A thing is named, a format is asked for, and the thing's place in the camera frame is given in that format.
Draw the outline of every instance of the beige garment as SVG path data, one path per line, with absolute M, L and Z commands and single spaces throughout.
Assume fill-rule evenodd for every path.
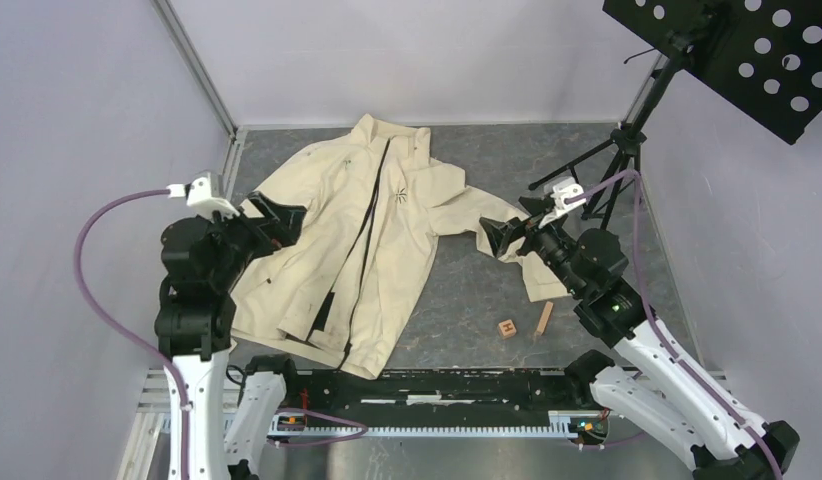
M 296 245 L 244 272 L 232 292 L 233 335 L 342 363 L 364 378 L 379 375 L 429 276 L 438 237 L 475 232 L 479 251 L 491 255 L 479 218 L 526 216 L 466 186 L 462 169 L 430 158 L 430 135 L 366 115 L 348 135 L 304 148 L 258 186 L 274 202 L 308 213 Z M 365 220 L 373 197 L 372 221 Z M 248 202 L 242 206 L 258 215 Z M 502 261 L 523 266 L 528 299 L 565 296 L 540 258 L 518 257 L 518 247 Z M 321 308 L 328 313 L 315 322 Z

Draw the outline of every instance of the white panel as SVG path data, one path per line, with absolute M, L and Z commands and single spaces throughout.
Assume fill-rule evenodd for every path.
M 645 132 L 650 205 L 706 360 L 799 431 L 786 478 L 822 478 L 822 113 L 791 147 L 682 74 Z
M 601 0 L 172 3 L 241 125 L 618 120 L 651 65 Z
M 147 368 L 75 288 L 76 234 L 124 194 L 219 169 L 226 137 L 147 1 L 0 1 L 0 479 L 113 478 Z M 153 339 L 160 232 L 147 199 L 105 217 L 85 272 Z

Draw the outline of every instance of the black and white robotic arm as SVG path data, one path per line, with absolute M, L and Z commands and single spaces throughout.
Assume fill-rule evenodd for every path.
M 172 416 L 169 478 L 257 478 L 252 470 L 295 371 L 272 361 L 253 362 L 224 436 L 222 392 L 235 309 L 229 293 L 252 260 L 296 243 L 306 211 L 253 193 L 247 198 L 261 216 L 249 218 L 220 195 L 219 179 L 211 174 L 173 185 L 170 192 L 185 197 L 198 216 L 175 222 L 161 236 L 168 275 L 160 288 L 155 332 L 159 350 L 181 373 L 190 402 L 188 424 Z M 530 214 L 523 221 L 481 219 L 495 255 L 524 239 L 518 254 L 540 256 L 580 301 L 575 312 L 584 328 L 661 392 L 643 387 L 606 355 L 589 351 L 565 369 L 574 396 L 585 406 L 598 404 L 627 417 L 679 457 L 695 479 L 772 479 L 769 453 L 786 471 L 799 442 L 796 431 L 750 411 L 684 351 L 660 318 L 652 321 L 651 308 L 647 312 L 641 296 L 621 278 L 628 260 L 617 237 L 590 229 L 573 239 L 564 231 L 567 214 L 584 203 L 573 199 L 583 193 L 567 178 L 542 199 L 521 198 Z M 182 409 L 177 385 L 169 375 L 168 381 L 177 412 Z M 180 441 L 184 428 L 188 448 Z

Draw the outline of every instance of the wooden block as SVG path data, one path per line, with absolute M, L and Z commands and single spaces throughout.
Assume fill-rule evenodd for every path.
M 502 338 L 511 338 L 517 335 L 517 327 L 514 326 L 514 322 L 511 320 L 500 322 L 497 328 L 499 328 L 499 334 L 502 335 Z
M 535 330 L 535 335 L 543 335 L 543 332 L 546 331 L 546 324 L 549 323 L 549 317 L 552 316 L 552 302 L 546 302 L 544 305 L 544 311 L 541 313 L 541 319 L 538 321 L 538 329 Z

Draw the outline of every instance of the round hole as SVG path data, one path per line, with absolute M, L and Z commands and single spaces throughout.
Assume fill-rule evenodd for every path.
M 822 88 L 822 72 L 817 72 L 811 76 L 811 84 L 817 88 Z
M 791 100 L 791 108 L 797 112 L 805 112 L 808 110 L 808 100 L 805 97 L 794 97 Z
M 782 57 L 782 67 L 789 72 L 793 72 L 794 70 L 800 68 L 800 57 L 791 54 L 785 55 Z
M 773 14 L 773 24 L 777 27 L 786 27 L 789 23 L 791 23 L 791 12 L 788 10 L 777 10 L 776 13 Z
M 768 53 L 771 47 L 770 40 L 766 38 L 759 38 L 753 46 L 755 47 L 756 52 L 762 55 Z
M 779 92 L 779 86 L 779 82 L 771 78 L 764 82 L 764 91 L 771 95 L 776 95 L 776 93 Z
M 814 45 L 822 40 L 822 29 L 818 26 L 812 25 L 803 31 L 803 40 L 806 43 Z
M 753 76 L 753 73 L 755 73 L 755 68 L 749 63 L 742 63 L 738 67 L 738 73 L 744 78 L 750 78 Z

